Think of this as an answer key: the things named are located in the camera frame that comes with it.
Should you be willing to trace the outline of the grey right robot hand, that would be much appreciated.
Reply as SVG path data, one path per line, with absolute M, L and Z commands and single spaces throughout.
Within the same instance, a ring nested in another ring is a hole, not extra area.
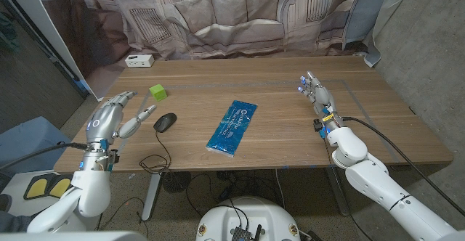
M 300 81 L 302 86 L 298 88 L 298 91 L 313 104 L 320 122 L 331 131 L 343 127 L 344 122 L 337 112 L 331 92 L 309 70 L 300 78 Z

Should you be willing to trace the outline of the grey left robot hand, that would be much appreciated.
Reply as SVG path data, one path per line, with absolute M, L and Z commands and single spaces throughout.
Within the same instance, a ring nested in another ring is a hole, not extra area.
M 119 126 L 124 117 L 124 107 L 136 94 L 135 91 L 125 91 L 105 102 L 94 113 L 86 127 L 86 142 L 96 145 L 106 140 L 109 146 L 114 143 L 115 138 L 127 139 L 134 135 L 142 122 L 156 109 L 155 105 L 151 105 L 124 125 Z

